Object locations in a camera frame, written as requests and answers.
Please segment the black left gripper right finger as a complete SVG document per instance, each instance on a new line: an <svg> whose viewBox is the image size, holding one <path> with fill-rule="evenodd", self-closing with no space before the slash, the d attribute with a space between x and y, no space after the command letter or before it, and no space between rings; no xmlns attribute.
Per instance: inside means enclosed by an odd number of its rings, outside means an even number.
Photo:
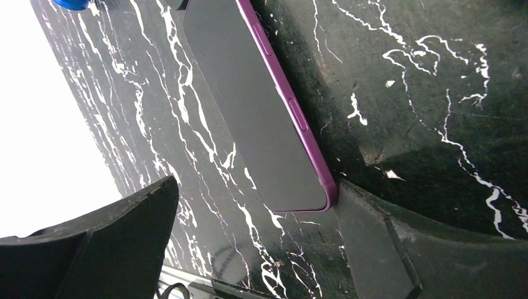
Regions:
<svg viewBox="0 0 528 299"><path fill-rule="evenodd" d="M526 298L527 242L452 227L348 181L334 208L359 298Z"/></svg>

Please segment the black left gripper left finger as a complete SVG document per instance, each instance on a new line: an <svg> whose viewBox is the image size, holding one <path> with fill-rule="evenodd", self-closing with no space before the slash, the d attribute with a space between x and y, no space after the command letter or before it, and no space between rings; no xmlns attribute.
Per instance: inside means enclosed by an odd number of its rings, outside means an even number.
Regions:
<svg viewBox="0 0 528 299"><path fill-rule="evenodd" d="M153 298L178 200L167 176L27 237L3 237L1 297Z"/></svg>

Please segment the purple smartphone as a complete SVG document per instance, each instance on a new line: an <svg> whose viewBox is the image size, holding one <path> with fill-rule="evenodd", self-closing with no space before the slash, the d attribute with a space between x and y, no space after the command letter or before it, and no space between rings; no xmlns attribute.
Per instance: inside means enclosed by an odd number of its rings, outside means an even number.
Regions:
<svg viewBox="0 0 528 299"><path fill-rule="evenodd" d="M338 188L250 1L189 1L182 28L264 204L322 212Z"/></svg>

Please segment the blue and black stapler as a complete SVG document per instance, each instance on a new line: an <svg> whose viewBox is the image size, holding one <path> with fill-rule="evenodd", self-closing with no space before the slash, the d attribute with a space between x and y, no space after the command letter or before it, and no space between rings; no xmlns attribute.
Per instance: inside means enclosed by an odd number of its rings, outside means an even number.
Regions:
<svg viewBox="0 0 528 299"><path fill-rule="evenodd" d="M53 0L54 4L71 11L83 11L85 10L90 0Z"/></svg>

